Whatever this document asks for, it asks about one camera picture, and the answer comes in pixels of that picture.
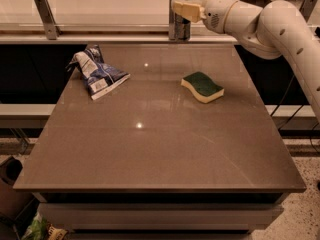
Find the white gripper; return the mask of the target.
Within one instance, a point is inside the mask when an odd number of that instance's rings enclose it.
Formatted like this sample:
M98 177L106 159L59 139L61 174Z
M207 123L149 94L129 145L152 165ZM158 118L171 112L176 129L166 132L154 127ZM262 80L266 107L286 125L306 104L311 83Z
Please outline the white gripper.
M191 22L203 20L204 25L210 31L224 34L226 18L232 6L239 0L208 0L205 8L199 0L173 0L171 8L173 12Z

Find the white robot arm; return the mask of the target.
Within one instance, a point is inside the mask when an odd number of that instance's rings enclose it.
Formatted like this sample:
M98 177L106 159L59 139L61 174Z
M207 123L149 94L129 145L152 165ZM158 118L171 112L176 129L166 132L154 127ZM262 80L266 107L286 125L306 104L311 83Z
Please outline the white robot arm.
M260 58L284 57L320 121L320 43L293 4L276 0L259 7L240 0L173 0L171 8L190 22L201 21L214 33L234 37Z

